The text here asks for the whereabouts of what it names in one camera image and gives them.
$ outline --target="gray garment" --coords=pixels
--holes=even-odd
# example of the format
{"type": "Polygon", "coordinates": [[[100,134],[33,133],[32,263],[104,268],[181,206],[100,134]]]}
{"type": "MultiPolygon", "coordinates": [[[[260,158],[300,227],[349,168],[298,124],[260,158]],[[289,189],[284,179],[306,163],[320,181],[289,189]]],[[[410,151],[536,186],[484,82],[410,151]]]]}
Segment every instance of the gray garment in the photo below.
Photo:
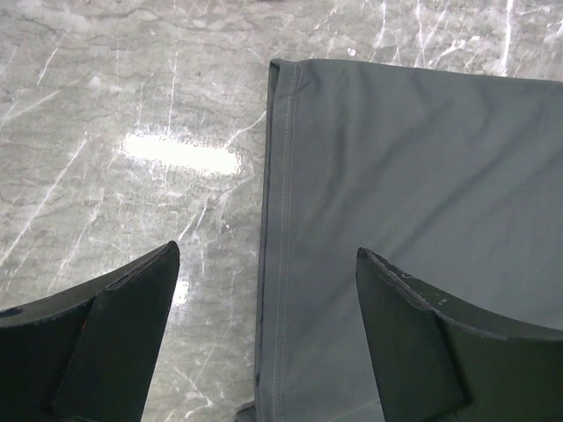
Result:
{"type": "Polygon", "coordinates": [[[259,421],[384,421],[360,246],[477,306],[563,328],[562,111],[554,82],[272,63],[259,421]]]}

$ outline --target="marble surface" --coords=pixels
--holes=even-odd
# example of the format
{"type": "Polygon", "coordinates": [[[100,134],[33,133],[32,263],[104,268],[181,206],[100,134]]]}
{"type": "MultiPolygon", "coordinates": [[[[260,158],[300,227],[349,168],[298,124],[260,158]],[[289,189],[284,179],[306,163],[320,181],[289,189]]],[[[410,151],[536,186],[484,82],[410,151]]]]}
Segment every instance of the marble surface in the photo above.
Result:
{"type": "Polygon", "coordinates": [[[563,80],[563,4],[2,2],[0,309],[178,241],[143,421],[229,421],[252,399],[274,57],[563,80]]]}

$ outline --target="black plastic part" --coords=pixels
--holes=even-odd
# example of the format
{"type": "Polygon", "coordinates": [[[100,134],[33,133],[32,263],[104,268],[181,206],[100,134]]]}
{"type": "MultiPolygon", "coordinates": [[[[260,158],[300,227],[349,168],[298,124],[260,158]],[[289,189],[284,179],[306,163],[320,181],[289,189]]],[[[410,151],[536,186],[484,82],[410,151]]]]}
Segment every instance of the black plastic part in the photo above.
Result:
{"type": "Polygon", "coordinates": [[[386,422],[563,421],[563,332],[464,302],[360,249],[356,283],[386,422]]]}
{"type": "Polygon", "coordinates": [[[141,420],[178,271],[170,242],[0,313],[0,421],[141,420]]]}

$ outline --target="marble floor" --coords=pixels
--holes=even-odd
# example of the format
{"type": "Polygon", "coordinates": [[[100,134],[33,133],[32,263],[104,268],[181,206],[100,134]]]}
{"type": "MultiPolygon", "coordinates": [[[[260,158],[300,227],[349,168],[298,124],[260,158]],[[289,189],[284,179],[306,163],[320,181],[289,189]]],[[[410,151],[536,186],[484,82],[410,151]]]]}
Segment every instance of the marble floor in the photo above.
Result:
{"type": "Polygon", "coordinates": [[[563,4],[2,2],[0,309],[176,240],[143,421],[230,421],[252,399],[274,57],[563,80],[563,4]]]}

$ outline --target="stitched seam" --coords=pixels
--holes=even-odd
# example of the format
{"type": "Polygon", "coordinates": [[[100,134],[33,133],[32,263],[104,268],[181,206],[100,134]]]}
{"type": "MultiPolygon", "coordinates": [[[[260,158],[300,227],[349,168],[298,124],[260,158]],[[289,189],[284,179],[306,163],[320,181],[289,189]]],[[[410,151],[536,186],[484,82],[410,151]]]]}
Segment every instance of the stitched seam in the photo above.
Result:
{"type": "Polygon", "coordinates": [[[281,367],[280,367],[280,416],[283,422],[283,368],[285,356],[285,340],[287,337],[286,322],[288,310],[288,291],[289,291],[289,242],[291,239],[291,187],[293,184],[293,146],[296,139],[296,112],[297,112],[297,93],[301,87],[301,76],[303,75],[303,68],[299,64],[299,81],[295,93],[295,102],[293,105],[293,121],[291,122],[291,146],[289,148],[289,194],[288,194],[288,244],[286,249],[286,264],[285,264],[285,299],[283,303],[283,337],[281,339],[281,367]]]}
{"type": "Polygon", "coordinates": [[[282,244],[283,244],[283,210],[285,207],[285,162],[286,162],[286,150],[288,147],[288,132],[289,132],[289,109],[291,107],[291,89],[296,81],[297,67],[293,68],[293,77],[291,79],[291,85],[288,95],[288,111],[285,118],[285,134],[283,141],[283,164],[281,168],[281,228],[280,228],[280,268],[278,270],[278,291],[276,296],[275,304],[275,338],[274,338],[274,375],[272,377],[272,419],[275,422],[275,375],[277,372],[277,360],[278,360],[278,329],[280,326],[280,288],[282,283],[282,244]]]}

